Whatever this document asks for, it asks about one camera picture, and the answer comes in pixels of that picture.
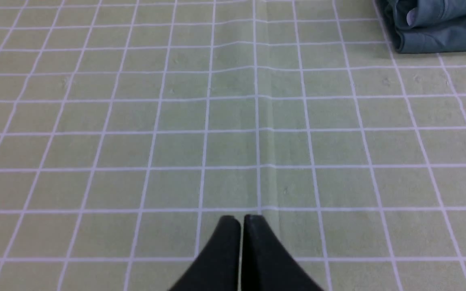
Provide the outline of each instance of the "folded cloth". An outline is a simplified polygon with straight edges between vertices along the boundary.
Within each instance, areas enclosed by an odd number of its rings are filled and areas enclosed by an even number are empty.
[[[466,0],[377,0],[399,53],[466,51]]]

